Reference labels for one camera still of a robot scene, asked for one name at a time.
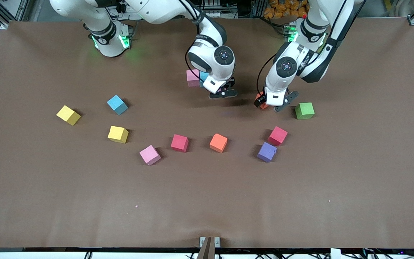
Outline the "purple foam cube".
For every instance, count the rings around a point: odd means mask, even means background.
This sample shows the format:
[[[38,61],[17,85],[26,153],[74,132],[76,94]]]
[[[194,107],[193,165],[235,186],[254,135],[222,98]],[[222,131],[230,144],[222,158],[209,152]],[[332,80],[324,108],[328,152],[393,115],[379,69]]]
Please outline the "purple foam cube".
[[[271,162],[277,153],[277,147],[273,146],[267,142],[264,142],[258,151],[257,158],[261,159],[264,162]]]

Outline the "orange foam cube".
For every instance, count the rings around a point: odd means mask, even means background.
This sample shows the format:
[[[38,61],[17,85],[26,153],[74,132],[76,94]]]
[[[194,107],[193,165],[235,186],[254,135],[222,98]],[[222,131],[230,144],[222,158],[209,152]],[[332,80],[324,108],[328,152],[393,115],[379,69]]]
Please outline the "orange foam cube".
[[[266,104],[266,99],[264,99],[264,101],[260,102],[260,105],[256,105],[258,103],[258,99],[260,99],[262,97],[262,95],[263,95],[263,91],[259,92],[256,95],[254,104],[257,108],[265,109],[269,106],[269,105]]]
[[[228,138],[220,134],[214,134],[209,146],[212,150],[222,153],[228,143]]]

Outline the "red foam cube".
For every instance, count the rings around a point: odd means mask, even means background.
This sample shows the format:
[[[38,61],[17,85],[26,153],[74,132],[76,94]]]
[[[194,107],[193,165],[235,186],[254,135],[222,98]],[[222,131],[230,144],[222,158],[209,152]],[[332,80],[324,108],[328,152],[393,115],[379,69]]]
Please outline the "red foam cube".
[[[281,146],[286,139],[288,132],[283,130],[282,128],[275,126],[274,129],[271,131],[267,141],[271,143],[273,146]]]
[[[186,153],[189,144],[189,139],[186,136],[174,134],[171,141],[171,149]]]

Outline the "green foam cube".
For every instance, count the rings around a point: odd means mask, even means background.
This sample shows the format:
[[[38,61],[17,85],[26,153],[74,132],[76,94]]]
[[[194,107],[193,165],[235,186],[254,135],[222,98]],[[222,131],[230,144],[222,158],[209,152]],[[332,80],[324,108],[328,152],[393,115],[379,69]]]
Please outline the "green foam cube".
[[[310,119],[315,115],[312,102],[301,102],[295,107],[295,113],[298,120]]]

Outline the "pink foam cube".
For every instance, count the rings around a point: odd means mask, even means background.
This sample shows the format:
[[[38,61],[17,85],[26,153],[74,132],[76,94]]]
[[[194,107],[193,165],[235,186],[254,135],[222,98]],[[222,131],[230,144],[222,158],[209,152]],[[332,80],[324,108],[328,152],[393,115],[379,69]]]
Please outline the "pink foam cube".
[[[200,87],[200,72],[198,69],[188,69],[186,71],[186,81],[188,87]]]
[[[150,145],[139,152],[141,158],[147,165],[153,165],[157,161],[161,159],[160,154],[158,151],[154,148],[154,146]]]

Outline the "brown table cover sheet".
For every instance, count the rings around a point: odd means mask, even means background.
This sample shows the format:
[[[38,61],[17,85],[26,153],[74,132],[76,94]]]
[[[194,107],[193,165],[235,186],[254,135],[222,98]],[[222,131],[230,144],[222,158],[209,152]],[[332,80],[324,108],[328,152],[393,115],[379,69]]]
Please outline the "brown table cover sheet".
[[[187,85],[187,20],[140,22],[118,58],[79,22],[0,31],[0,247],[414,247],[414,26],[356,19],[325,77],[296,78],[298,98],[275,113],[253,100],[281,37],[260,20],[221,23],[239,92],[221,100]],[[312,118],[297,119],[301,102]],[[56,116],[64,105],[75,125]],[[267,163],[257,154],[275,126],[288,135]],[[150,145],[153,165],[139,154]]]

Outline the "orange packed items pile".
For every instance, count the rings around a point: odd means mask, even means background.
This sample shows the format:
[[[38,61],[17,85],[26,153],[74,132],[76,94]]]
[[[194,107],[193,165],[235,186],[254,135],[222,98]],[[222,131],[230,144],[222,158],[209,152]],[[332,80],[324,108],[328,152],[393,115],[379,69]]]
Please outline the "orange packed items pile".
[[[286,16],[306,18],[309,7],[308,0],[267,0],[263,17],[266,19],[278,19]]]

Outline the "white electrical device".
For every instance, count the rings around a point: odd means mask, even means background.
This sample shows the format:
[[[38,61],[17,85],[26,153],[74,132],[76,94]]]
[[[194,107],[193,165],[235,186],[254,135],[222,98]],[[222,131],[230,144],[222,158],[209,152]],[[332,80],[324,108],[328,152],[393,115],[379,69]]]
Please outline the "white electrical device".
[[[198,0],[198,6],[207,16],[219,18],[224,9],[221,0]]]

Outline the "yellow foam cube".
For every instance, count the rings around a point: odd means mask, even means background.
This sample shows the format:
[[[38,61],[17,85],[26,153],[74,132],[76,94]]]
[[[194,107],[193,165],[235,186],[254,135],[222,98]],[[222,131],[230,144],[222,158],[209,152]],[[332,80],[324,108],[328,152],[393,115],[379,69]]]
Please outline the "yellow foam cube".
[[[64,105],[56,114],[57,117],[64,120],[66,123],[70,125],[75,125],[77,121],[81,118],[79,113],[75,112],[67,105]]]
[[[126,143],[128,140],[129,131],[124,127],[112,125],[108,133],[108,138],[117,143]]]

